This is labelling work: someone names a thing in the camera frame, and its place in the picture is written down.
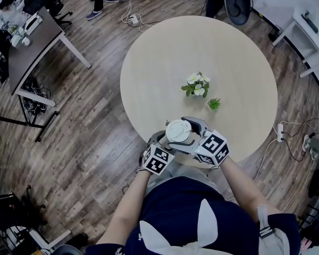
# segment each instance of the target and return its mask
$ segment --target wooden table top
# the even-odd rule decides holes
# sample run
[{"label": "wooden table top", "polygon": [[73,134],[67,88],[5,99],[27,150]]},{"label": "wooden table top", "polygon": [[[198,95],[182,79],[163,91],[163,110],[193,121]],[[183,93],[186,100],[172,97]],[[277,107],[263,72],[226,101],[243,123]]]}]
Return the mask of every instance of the wooden table top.
[{"label": "wooden table top", "polygon": [[[206,98],[181,90],[195,72],[211,79]],[[227,138],[236,162],[264,142],[278,106],[274,75],[260,49],[236,28],[200,16],[168,19],[143,33],[123,62],[121,95],[145,141],[165,130],[166,120],[194,116]],[[211,98],[221,99],[217,112],[207,107]],[[176,160],[204,167],[191,157]]]},{"label": "wooden table top", "polygon": [[31,40],[29,46],[20,41],[16,47],[11,46],[9,52],[10,88],[12,95],[15,93],[20,81],[30,69],[32,64],[46,49],[46,47],[62,32],[49,12],[43,7],[38,15],[43,21],[36,27],[31,35],[26,35]]}]

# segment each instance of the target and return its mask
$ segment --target cable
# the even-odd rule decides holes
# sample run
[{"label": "cable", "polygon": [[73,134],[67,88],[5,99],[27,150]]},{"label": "cable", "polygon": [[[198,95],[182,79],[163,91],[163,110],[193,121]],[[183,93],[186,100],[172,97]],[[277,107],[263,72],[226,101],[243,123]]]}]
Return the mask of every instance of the cable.
[{"label": "cable", "polygon": [[304,158],[305,158],[306,154],[301,153],[301,155],[303,156],[303,157],[302,157],[302,159],[296,159],[296,158],[292,155],[291,149],[289,148],[288,141],[287,141],[287,140],[285,140],[284,138],[282,138],[282,140],[286,142],[287,147],[288,147],[288,150],[289,150],[289,154],[291,155],[291,157],[292,157],[294,160],[296,160],[297,162],[301,162],[301,161],[303,161],[303,160],[304,160]]},{"label": "cable", "polygon": [[316,103],[315,103],[315,105],[316,105],[316,107],[317,107],[317,118],[312,118],[312,119],[307,120],[307,121],[305,121],[305,122],[303,122],[303,123],[286,122],[286,121],[281,121],[280,123],[284,122],[284,123],[287,123],[287,124],[294,124],[294,125],[304,125],[304,124],[307,124],[311,129],[316,129],[316,128],[318,127],[319,121],[317,121],[317,125],[316,125],[315,127],[310,126],[310,125],[308,124],[308,122],[311,121],[311,120],[314,120],[314,119],[319,119],[318,100],[319,100],[319,97],[318,97],[318,99],[317,99],[317,101],[316,101]]},{"label": "cable", "polygon": [[127,186],[124,186],[124,187],[122,188],[123,194],[125,194],[125,192],[126,192],[126,191],[124,191],[124,188],[129,188],[129,187],[130,187],[130,186],[127,185]]},{"label": "cable", "polygon": [[204,5],[203,5],[203,7],[202,7],[202,9],[201,9],[200,16],[202,15],[202,11],[203,11],[203,9],[204,9],[204,7],[205,7],[206,4],[207,4],[207,0],[204,2]]},{"label": "cable", "polygon": [[139,28],[139,27],[144,26],[144,25],[146,25],[146,24],[153,24],[153,23],[160,23],[160,22],[161,22],[161,21],[156,21],[156,22],[144,23],[144,24],[140,24],[140,25],[131,25],[131,24],[128,23],[128,25],[129,25],[130,27],[132,27],[132,28]]},{"label": "cable", "polygon": [[274,127],[272,127],[272,128],[273,128],[274,132],[276,133],[276,135],[278,135],[278,133],[276,132],[275,128]]},{"label": "cable", "polygon": [[264,159],[265,159],[265,156],[266,156],[266,152],[267,152],[268,147],[270,146],[270,144],[271,144],[272,142],[277,141],[277,140],[278,140],[278,139],[274,139],[273,141],[271,141],[271,142],[267,145],[266,150],[265,150],[265,153],[264,153],[264,156],[262,157],[262,160],[261,160],[259,169],[258,169],[258,171],[257,171],[257,173],[256,173],[256,175],[255,175],[255,178],[253,179],[253,181],[256,180],[256,178],[257,178],[257,176],[258,176],[258,174],[259,174],[259,172],[260,172],[260,170],[261,170],[262,163],[264,162]]},{"label": "cable", "polygon": [[[130,12],[131,12],[131,8],[132,8],[132,4],[131,4],[131,0],[129,0],[128,9],[127,9],[127,11],[124,12],[124,14],[122,15],[122,18],[121,18],[123,23],[128,23],[128,19],[129,19],[129,14],[130,14]],[[128,13],[128,14],[127,14],[127,21],[125,22],[125,21],[123,20],[123,18],[124,18],[124,15],[125,15],[126,13]]]},{"label": "cable", "polygon": [[210,173],[212,170],[215,170],[215,169],[218,169],[218,168],[219,168],[219,166],[213,166],[213,167],[209,168],[209,170],[208,170],[206,176],[208,177],[209,173]]},{"label": "cable", "polygon": [[283,134],[287,134],[290,138],[293,138],[295,135],[297,135],[299,132],[300,132],[300,130],[301,130],[301,128],[303,127],[303,125],[305,125],[305,124],[307,124],[307,122],[309,122],[309,121],[312,121],[312,120],[315,120],[315,119],[318,119],[319,120],[319,118],[317,118],[317,117],[315,117],[315,118],[312,118],[312,119],[309,119],[309,120],[307,120],[305,123],[303,123],[303,124],[301,124],[301,123],[292,123],[292,122],[290,122],[290,123],[288,123],[288,122],[286,122],[286,121],[282,121],[282,122],[285,122],[285,123],[287,123],[287,124],[295,124],[295,125],[301,125],[300,126],[300,128],[298,129],[298,131],[295,133],[295,134],[293,134],[293,135],[290,135],[289,133],[287,133],[287,132],[282,132]]},{"label": "cable", "polygon": [[[119,3],[119,2],[125,3],[126,1],[128,1],[128,0],[119,0],[119,1],[117,1],[117,2],[109,3],[109,4],[108,4],[107,6],[105,6],[104,8],[107,8],[107,7],[109,7],[109,6],[112,6],[113,4],[117,4],[117,3]],[[78,19],[75,20],[74,22],[72,22],[72,24],[70,24],[67,28],[64,29],[64,32],[67,31],[67,29],[69,29],[71,26],[73,26],[73,25],[74,25],[75,23],[77,23],[79,20],[85,18],[86,16],[87,16],[87,14],[85,14],[84,16],[78,18]]]}]

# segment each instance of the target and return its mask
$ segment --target wooden floor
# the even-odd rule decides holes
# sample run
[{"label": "wooden floor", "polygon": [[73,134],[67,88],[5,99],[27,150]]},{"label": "wooden floor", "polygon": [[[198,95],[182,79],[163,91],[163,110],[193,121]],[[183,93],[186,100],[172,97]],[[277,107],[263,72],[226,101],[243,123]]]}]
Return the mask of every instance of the wooden floor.
[{"label": "wooden floor", "polygon": [[[32,196],[47,207],[44,215],[48,225],[43,232],[49,240],[71,229],[74,234],[86,232],[94,242],[104,233],[122,197],[122,187],[133,179],[139,152],[145,145],[123,109],[119,86],[123,59],[141,32],[121,22],[128,3],[106,5],[99,18],[88,22],[83,17],[93,9],[92,2],[63,2],[64,12],[73,11],[69,19],[78,20],[66,36],[92,67],[85,68],[61,43],[41,60],[33,75],[50,88],[57,105],[49,108],[38,123],[54,110],[60,116],[42,143],[34,143],[38,130],[0,122],[1,186],[2,192],[13,191],[18,196],[28,184],[32,186]],[[204,2],[132,0],[132,12],[141,14],[144,22],[154,22],[200,15]],[[229,22],[224,12],[218,19]],[[254,13],[239,29],[258,45],[273,69],[279,95],[275,125],[281,120],[304,122],[317,117],[318,85],[311,75],[299,78],[304,65],[292,48],[284,41],[273,48],[267,37],[270,26]],[[23,120],[18,98],[9,94],[8,82],[0,84],[0,109],[2,116]],[[290,124],[284,130],[295,133],[297,129]],[[301,158],[303,135],[310,132],[305,125],[297,136],[287,139],[295,157]],[[262,146],[240,163],[253,178],[266,146],[275,137],[272,131]],[[274,142],[256,183],[279,209],[300,213],[307,202],[307,185],[315,166],[309,154],[301,162],[294,161],[285,142]],[[231,198],[220,172],[214,171],[211,177],[226,199]]]}]

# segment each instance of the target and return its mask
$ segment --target power strip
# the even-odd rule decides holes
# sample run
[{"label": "power strip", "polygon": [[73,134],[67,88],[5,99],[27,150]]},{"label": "power strip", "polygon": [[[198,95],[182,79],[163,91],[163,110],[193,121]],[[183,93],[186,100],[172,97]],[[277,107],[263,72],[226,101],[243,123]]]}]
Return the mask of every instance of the power strip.
[{"label": "power strip", "polygon": [[130,15],[130,17],[128,18],[128,22],[132,22],[133,24],[138,24],[138,19],[137,16],[135,14]]},{"label": "power strip", "polygon": [[282,142],[283,139],[283,124],[278,124],[278,142]]}]

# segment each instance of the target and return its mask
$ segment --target sneaker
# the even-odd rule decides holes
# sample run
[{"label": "sneaker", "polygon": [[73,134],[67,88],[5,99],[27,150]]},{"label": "sneaker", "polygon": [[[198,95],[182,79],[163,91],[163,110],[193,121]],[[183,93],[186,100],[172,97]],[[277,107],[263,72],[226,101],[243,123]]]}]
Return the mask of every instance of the sneaker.
[{"label": "sneaker", "polygon": [[101,15],[103,13],[103,10],[101,11],[92,11],[89,15],[86,16],[86,20],[90,21],[94,19],[95,17]]},{"label": "sneaker", "polygon": [[309,152],[310,152],[310,157],[312,158],[312,160],[315,160],[317,155],[318,155],[318,153],[315,152],[315,150],[313,150],[312,148],[310,149]]},{"label": "sneaker", "polygon": [[117,3],[119,2],[120,0],[105,0],[105,2],[107,3]]},{"label": "sneaker", "polygon": [[307,148],[309,148],[309,144],[310,144],[310,138],[309,136],[306,134],[304,136],[304,141],[303,141],[303,152],[306,152]]}]

